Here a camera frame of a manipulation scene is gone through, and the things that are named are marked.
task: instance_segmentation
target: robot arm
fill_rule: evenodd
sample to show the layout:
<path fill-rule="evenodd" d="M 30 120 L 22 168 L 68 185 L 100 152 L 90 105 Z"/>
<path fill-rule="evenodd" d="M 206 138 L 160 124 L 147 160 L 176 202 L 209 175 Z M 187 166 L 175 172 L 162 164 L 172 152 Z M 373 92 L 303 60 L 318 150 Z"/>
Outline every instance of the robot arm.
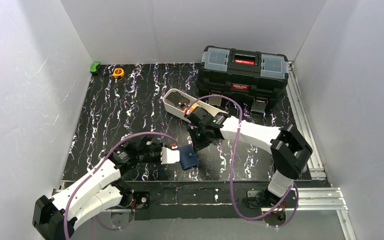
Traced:
<path fill-rule="evenodd" d="M 262 197 L 263 202 L 277 202 L 292 182 L 305 171 L 313 150 L 295 125 L 269 127 L 239 120 L 225 112 L 212 115 L 193 105 L 184 117 L 191 122 L 188 131 L 195 151 L 206 148 L 214 139 L 234 140 L 240 127 L 239 141 L 257 146 L 273 156 L 276 172 Z"/>
<path fill-rule="evenodd" d="M 96 173 L 93 173 L 95 169 L 92 169 L 51 198 L 45 195 L 40 197 L 34 206 L 33 226 L 46 240 L 63 240 L 65 214 L 68 215 L 68 233 L 71 236 L 81 224 L 100 212 L 111 207 L 128 206 L 133 200 L 133 191 L 120 179 L 121 176 L 135 168 L 138 163 L 160 164 L 163 161 L 168 164 L 168 158 L 173 163 L 179 162 L 180 160 L 176 159 L 179 155 L 175 152 L 173 155 L 173 152 L 159 140 L 147 136 L 119 146 Z M 70 196 L 88 176 L 91 177 L 77 191 L 66 212 Z"/>

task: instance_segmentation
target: yellow tape measure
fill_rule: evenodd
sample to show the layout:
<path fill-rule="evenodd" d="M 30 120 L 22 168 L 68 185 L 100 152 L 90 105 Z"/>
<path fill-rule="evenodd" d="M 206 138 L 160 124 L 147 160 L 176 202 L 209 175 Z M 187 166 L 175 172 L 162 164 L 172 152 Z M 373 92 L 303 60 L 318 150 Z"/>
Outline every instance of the yellow tape measure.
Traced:
<path fill-rule="evenodd" d="M 123 70 L 123 68 L 116 68 L 114 69 L 114 72 L 112 73 L 112 76 L 114 78 L 121 78 L 125 75 L 125 71 Z"/>

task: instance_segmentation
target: toolbox lid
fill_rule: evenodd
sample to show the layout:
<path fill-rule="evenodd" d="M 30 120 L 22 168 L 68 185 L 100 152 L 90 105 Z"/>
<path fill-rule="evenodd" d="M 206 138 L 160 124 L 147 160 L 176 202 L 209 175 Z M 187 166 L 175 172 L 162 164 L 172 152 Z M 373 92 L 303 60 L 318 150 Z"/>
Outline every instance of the toolbox lid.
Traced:
<path fill-rule="evenodd" d="M 227 72 L 230 52 L 229 49 L 209 47 L 202 55 L 201 63 L 205 63 L 204 69 Z"/>
<path fill-rule="evenodd" d="M 288 63 L 282 56 L 261 54 L 261 77 L 285 79 Z"/>

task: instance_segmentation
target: black marble surface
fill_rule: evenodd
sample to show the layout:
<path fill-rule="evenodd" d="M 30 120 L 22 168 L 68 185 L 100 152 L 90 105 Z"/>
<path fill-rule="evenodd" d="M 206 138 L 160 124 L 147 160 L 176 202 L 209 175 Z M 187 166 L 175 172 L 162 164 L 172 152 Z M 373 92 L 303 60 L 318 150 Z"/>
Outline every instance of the black marble surface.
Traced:
<path fill-rule="evenodd" d="M 122 67 L 125 75 L 115 79 L 109 73 Z M 154 131 L 169 134 L 180 146 L 189 143 L 188 124 L 167 113 L 162 102 L 171 88 L 197 96 L 195 81 L 199 64 L 102 65 L 90 79 L 62 180 L 76 181 L 93 168 L 110 148 L 133 133 Z M 227 102 L 222 108 L 231 115 L 237 110 Z M 244 120 L 265 126 L 286 126 L 294 116 L 285 96 L 271 113 L 250 113 Z M 199 166 L 183 171 L 180 164 L 138 164 L 123 176 L 126 181 L 228 181 L 234 141 L 217 140 L 199 151 Z M 269 153 L 240 142 L 234 162 L 234 180 L 269 181 L 273 174 Z M 307 171 L 302 180 L 311 180 Z"/>

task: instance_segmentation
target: white backdrop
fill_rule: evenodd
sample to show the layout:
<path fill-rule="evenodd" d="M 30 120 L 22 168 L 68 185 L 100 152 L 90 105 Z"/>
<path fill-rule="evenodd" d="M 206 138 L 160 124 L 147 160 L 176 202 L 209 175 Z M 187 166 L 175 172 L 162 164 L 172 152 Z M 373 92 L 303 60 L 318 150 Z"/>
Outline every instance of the white backdrop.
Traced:
<path fill-rule="evenodd" d="M 104 64 L 200 62 L 214 45 L 294 60 L 326 0 L 61 0 Z"/>
<path fill-rule="evenodd" d="M 355 234 L 384 239 L 384 2 L 328 0 L 295 61 L 328 179 Z"/>
<path fill-rule="evenodd" d="M 38 240 L 35 201 L 61 182 L 92 60 L 59 1 L 0 0 L 0 240 Z"/>

